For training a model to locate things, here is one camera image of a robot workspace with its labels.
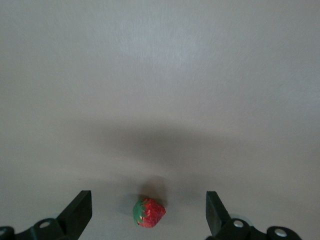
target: gray wall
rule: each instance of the gray wall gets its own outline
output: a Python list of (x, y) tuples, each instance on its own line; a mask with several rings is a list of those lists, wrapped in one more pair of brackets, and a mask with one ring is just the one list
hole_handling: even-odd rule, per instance
[(318, 0), (2, 0), (0, 226), (88, 189), (82, 240), (201, 240), (211, 190), (320, 239), (319, 41)]

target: red strawberry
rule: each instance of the red strawberry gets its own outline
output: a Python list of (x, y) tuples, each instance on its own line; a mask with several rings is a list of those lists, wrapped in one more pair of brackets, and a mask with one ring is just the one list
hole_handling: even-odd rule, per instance
[(151, 198), (141, 199), (133, 207), (135, 224), (145, 228), (153, 228), (165, 214), (165, 208)]

